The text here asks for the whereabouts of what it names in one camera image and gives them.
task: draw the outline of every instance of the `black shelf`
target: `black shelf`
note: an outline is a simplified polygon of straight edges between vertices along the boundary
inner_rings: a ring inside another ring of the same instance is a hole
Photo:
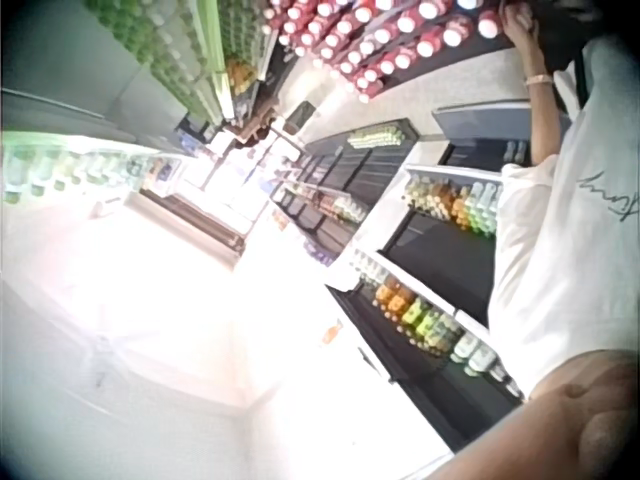
[[[455,452],[520,405],[489,378],[471,378],[462,366],[409,344],[371,304],[372,292],[327,287],[380,362],[433,428]]]
[[[495,238],[410,212],[382,255],[488,327]]]

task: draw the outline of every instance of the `white shelf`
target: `white shelf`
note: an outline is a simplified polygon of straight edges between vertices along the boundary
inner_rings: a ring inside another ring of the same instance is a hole
[[[481,323],[476,321],[467,313],[462,310],[456,309],[453,305],[448,303],[442,297],[440,297],[437,293],[431,290],[429,287],[424,285],[420,280],[411,276],[409,273],[405,272],[402,268],[397,266],[392,261],[383,257],[377,252],[367,252],[362,248],[359,248],[358,245],[356,247],[361,252],[365,253],[369,258],[375,261],[378,265],[387,270],[391,275],[398,279],[400,283],[405,285],[407,288],[417,293],[421,297],[425,298],[429,303],[438,307],[447,315],[451,316],[456,320],[461,327],[463,327],[468,332],[471,332],[473,335],[478,337],[483,343],[487,344],[493,350],[496,350],[495,342],[493,338],[489,334],[489,330],[483,326]]]
[[[431,290],[429,287],[424,285],[420,280],[412,277],[407,272],[405,272],[402,268],[397,266],[392,261],[386,259],[382,255],[377,252],[366,252],[363,251],[369,258],[375,261],[378,265],[387,270],[391,275],[396,277],[400,283],[405,285],[407,288],[417,293],[421,297],[425,298],[429,303],[435,305],[440,310],[442,310],[447,315],[454,317],[456,313],[456,308],[448,303],[445,299]]]
[[[405,165],[405,170],[419,173],[438,173],[441,175],[454,175],[458,177],[472,178],[489,182],[502,183],[502,176],[497,172],[488,172],[476,168],[450,167],[448,165]]]
[[[488,345],[494,351],[497,352],[496,346],[494,345],[493,338],[489,334],[489,330],[484,325],[476,321],[470,315],[467,315],[462,310],[458,310],[453,318],[465,330],[474,334],[476,337],[480,339],[481,342],[485,343],[486,345]]]

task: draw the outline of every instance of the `orange juice bottle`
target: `orange juice bottle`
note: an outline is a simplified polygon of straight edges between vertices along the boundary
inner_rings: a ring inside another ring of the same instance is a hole
[[[407,313],[407,310],[409,310],[409,307],[411,307],[411,304],[415,299],[415,293],[407,287],[400,287],[387,305],[387,312],[384,316],[391,319],[393,322],[398,323],[400,318]]]
[[[395,297],[396,292],[400,289],[400,282],[393,276],[388,275],[384,283],[376,290],[376,298],[373,300],[373,306],[379,307],[383,312],[387,309],[387,304]]]

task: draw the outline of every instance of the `refrigerator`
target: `refrigerator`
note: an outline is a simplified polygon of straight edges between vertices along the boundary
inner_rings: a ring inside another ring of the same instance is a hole
[[[490,196],[489,210],[501,191],[501,167],[529,161],[526,140],[416,143],[327,272],[326,288],[344,323],[362,338],[368,361],[404,392],[453,453],[491,429],[524,398],[501,367],[488,329],[495,225],[483,217],[482,225],[463,229],[460,217],[443,218],[417,204],[411,189],[420,181],[447,184],[460,198],[460,192],[480,185]],[[388,278],[399,285],[395,298],[403,288],[411,293],[396,321],[389,315],[391,303],[382,308],[384,301],[377,298]],[[412,332],[405,328],[403,315],[417,298],[436,312],[435,325],[447,319],[450,336],[443,343],[435,340],[437,348],[427,344],[429,333],[421,337],[415,325]],[[475,339],[471,354],[458,348],[469,339]],[[456,356],[459,350],[469,356]],[[477,367],[477,359],[472,360],[476,354],[484,355],[487,363]]]

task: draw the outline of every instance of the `green bottle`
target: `green bottle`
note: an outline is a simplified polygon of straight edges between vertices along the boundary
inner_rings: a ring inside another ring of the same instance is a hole
[[[3,156],[4,201],[15,205],[29,184],[36,151],[29,147],[4,147]]]

